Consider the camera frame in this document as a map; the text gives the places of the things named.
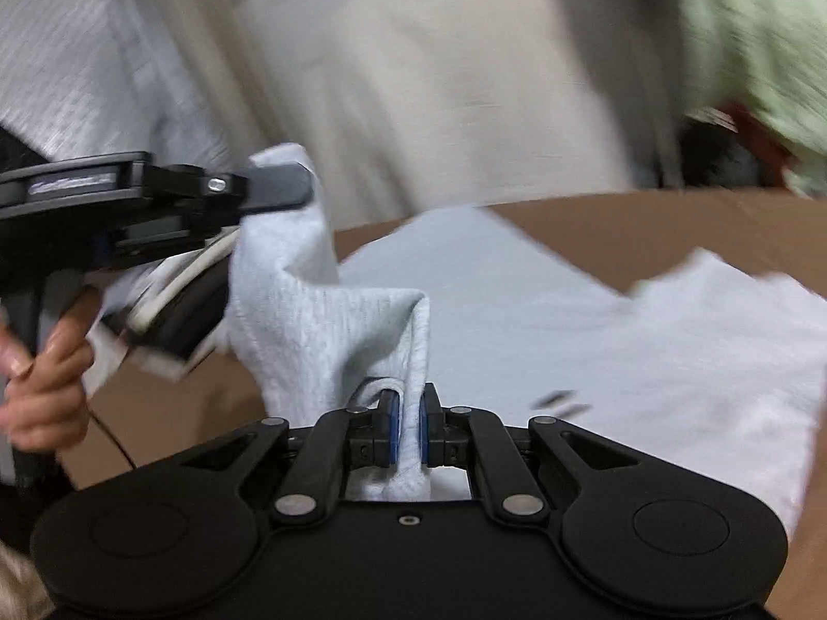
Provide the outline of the person's left hand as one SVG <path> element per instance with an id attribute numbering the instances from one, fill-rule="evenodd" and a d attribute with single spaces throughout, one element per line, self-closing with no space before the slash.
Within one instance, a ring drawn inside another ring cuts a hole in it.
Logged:
<path id="1" fill-rule="evenodd" d="M 2 326 L 2 375 L 7 379 L 2 431 L 16 450 L 46 454 L 84 440 L 90 407 L 83 377 L 94 363 L 87 334 L 100 308 L 100 292 L 85 287 L 37 357 Z"/>

